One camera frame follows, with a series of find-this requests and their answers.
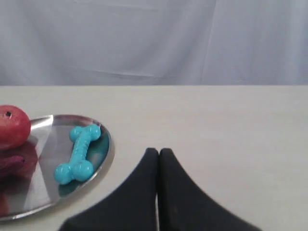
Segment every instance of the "teal dog bone toy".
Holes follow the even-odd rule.
[[[54,179],[59,184],[68,184],[72,180],[86,181],[94,173],[93,164],[86,160],[91,141],[101,136],[101,129],[95,124],[84,128],[77,126],[69,133],[69,138],[75,142],[72,156],[68,163],[60,164],[54,171]]]

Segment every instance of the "white table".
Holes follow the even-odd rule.
[[[264,231],[307,230],[308,87],[1,87],[6,103],[30,117],[96,118],[116,149],[86,194],[2,231],[57,230],[121,184],[149,146],[172,148],[207,194]]]

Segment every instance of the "red apple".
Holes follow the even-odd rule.
[[[0,150],[24,144],[30,130],[30,119],[23,110],[12,105],[0,105]]]

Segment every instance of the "white curtain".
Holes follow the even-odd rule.
[[[0,0],[0,85],[307,83],[308,0]]]

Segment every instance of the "metal plate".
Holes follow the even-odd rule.
[[[69,131],[75,126],[97,124],[102,135],[90,144],[87,159],[95,173],[86,182],[72,181],[60,186],[53,178],[54,169],[68,162],[73,149]],[[0,221],[22,218],[56,205],[89,183],[113,158],[108,130],[98,121],[78,115],[48,115],[31,121],[31,135],[23,146],[0,153],[22,155],[26,166],[18,175],[0,181]]]

